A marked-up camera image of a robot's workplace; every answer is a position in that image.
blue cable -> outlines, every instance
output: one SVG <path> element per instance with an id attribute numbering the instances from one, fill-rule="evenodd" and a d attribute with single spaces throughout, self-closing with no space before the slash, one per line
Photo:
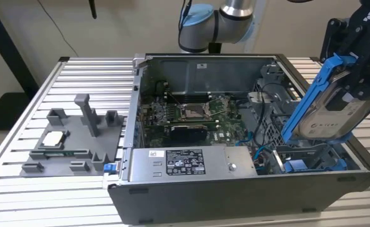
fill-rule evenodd
<path id="1" fill-rule="evenodd" d="M 253 157 L 253 160 L 256 160 L 257 158 L 258 158 L 258 156 L 260 156 L 260 152 L 262 151 L 262 149 L 265 148 L 265 146 L 261 146 L 260 148 L 258 148 L 258 150 L 256 151 L 256 154 L 254 154 L 254 157 Z"/>
<path id="2" fill-rule="evenodd" d="M 237 143 L 236 143 L 236 147 L 240 146 L 240 143 L 246 143 L 252 140 L 252 131 L 248 132 L 248 139 L 246 140 L 240 140 Z"/>

cable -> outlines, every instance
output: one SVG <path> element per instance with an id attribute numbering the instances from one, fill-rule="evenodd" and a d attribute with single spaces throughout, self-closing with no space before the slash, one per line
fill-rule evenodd
<path id="1" fill-rule="evenodd" d="M 237 143 L 236 143 L 236 147 L 240 146 L 240 143 L 246 143 L 252 140 L 252 137 L 253 137 L 253 134 L 252 134 L 252 131 L 248 132 L 248 139 L 246 140 L 240 140 Z"/>
<path id="2" fill-rule="evenodd" d="M 183 12 L 184 12 L 184 7 L 185 7 L 185 2 L 187 2 L 187 0 L 184 0 L 184 2 L 183 2 L 183 7 L 180 8 L 180 21 L 179 21 L 179 31 L 180 31 L 180 27 L 181 27 L 181 21 L 183 21 Z"/>
<path id="3" fill-rule="evenodd" d="M 257 138 L 257 132 L 258 132 L 258 130 L 260 130 L 260 127 L 261 127 L 261 124 L 262 124 L 262 118 L 264 118 L 264 115 L 265 115 L 265 99 L 264 99 L 264 97 L 262 97 L 262 93 L 264 93 L 264 89 L 265 89 L 265 87 L 268 86 L 268 85 L 278 85 L 278 86 L 281 86 L 281 87 L 284 87 L 281 84 L 277 84 L 277 83 L 268 83 L 268 84 L 265 84 L 264 86 L 262 86 L 262 88 L 261 88 L 261 90 L 260 90 L 260 92 L 261 92 L 261 98 L 262 98 L 262 108 L 261 108 L 261 115 L 260 115 L 260 119 L 258 119 L 258 125 L 257 125 L 257 127 L 256 127 L 256 129 L 254 129 L 254 132 L 253 132 L 253 134 L 254 134 L 254 137 L 253 137 L 253 142 L 254 142 L 254 144 L 258 146 L 258 147 L 262 147 L 262 144 L 265 143 L 265 135 L 262 136 L 262 144 L 260 144 L 258 142 L 257 142 L 257 140 L 256 140 L 256 138 Z"/>
<path id="4" fill-rule="evenodd" d="M 261 150 L 264 150 L 264 148 L 265 148 L 265 145 L 264 145 L 264 146 L 261 146 L 261 147 L 260 147 L 260 149 L 256 151 L 256 154 L 254 154 L 253 160 L 256 160 L 256 159 L 258 158 L 258 156 L 260 156 L 260 152 L 261 152 Z"/>
<path id="5" fill-rule="evenodd" d="M 47 11 L 44 5 L 41 4 L 40 0 L 36 0 L 36 1 L 37 1 L 37 3 L 40 4 L 40 7 L 41 7 L 41 9 L 44 10 L 45 14 L 48 15 L 48 18 L 52 20 L 52 22 L 53 22 L 53 24 L 55 24 L 55 26 L 56 26 L 56 28 L 57 28 L 57 30 L 59 30 L 59 32 L 60 32 L 60 35 L 61 35 L 61 38 L 63 38 L 65 44 L 71 47 L 71 49 L 72 49 L 73 53 L 76 54 L 76 56 L 80 57 L 79 54 L 77 54 L 77 52 L 76 52 L 76 50 L 73 49 L 72 45 L 71 45 L 69 42 L 65 40 L 64 34 L 63 34 L 63 32 L 61 32 L 61 30 L 60 30 L 60 28 L 59 28 L 59 26 L 57 26 L 57 24 L 56 24 L 56 22 L 55 22 L 52 16 L 49 15 L 49 13 L 48 13 L 48 11 Z"/>
<path id="6" fill-rule="evenodd" d="M 181 47 L 180 45 L 180 33 L 183 32 L 183 28 L 184 28 L 184 24 L 185 24 L 185 18 L 189 14 L 189 10 L 191 10 L 191 7 L 192 7 L 192 0 L 189 0 L 188 4 L 187 4 L 187 7 L 184 9 L 184 6 L 185 6 L 185 2 L 187 0 L 184 0 L 184 3 L 183 3 L 183 8 L 180 10 L 180 22 L 179 22 L 179 29 L 180 29 L 180 32 L 179 32 L 179 46 Z"/>

blue latch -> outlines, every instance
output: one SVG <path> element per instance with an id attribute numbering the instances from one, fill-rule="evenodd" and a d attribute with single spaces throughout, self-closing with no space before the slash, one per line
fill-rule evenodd
<path id="1" fill-rule="evenodd" d="M 115 174 L 117 172 L 117 165 L 115 163 L 104 164 L 104 173 Z"/>

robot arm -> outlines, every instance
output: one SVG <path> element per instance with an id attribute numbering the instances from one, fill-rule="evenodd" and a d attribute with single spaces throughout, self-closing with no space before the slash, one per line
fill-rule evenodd
<path id="1" fill-rule="evenodd" d="M 370 114 L 370 0 L 328 24 L 322 69 L 282 129 L 284 140 L 345 142 Z"/>
<path id="2" fill-rule="evenodd" d="M 179 45 L 184 52 L 200 53 L 212 43 L 237 43 L 253 30 L 250 0 L 227 0 L 219 10 L 208 4 L 192 6 L 181 14 Z"/>

slotted aluminum table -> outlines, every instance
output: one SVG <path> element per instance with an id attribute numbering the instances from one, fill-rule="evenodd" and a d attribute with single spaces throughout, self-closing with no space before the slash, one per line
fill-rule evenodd
<path id="1" fill-rule="evenodd" d="M 289 58 L 304 78 L 312 82 L 321 65 L 310 58 Z M 99 114 L 117 110 L 128 114 L 132 91 L 131 58 L 71 58 L 59 62 L 20 120 L 0 145 L 0 227 L 5 226 L 125 226 L 103 189 L 101 176 L 20 178 L 28 159 L 48 124 L 51 108 L 79 115 L 73 103 L 77 93 L 91 94 Z M 370 152 L 370 115 L 354 130 Z M 344 196 L 321 213 L 176 223 L 171 226 L 370 226 L 370 188 Z"/>

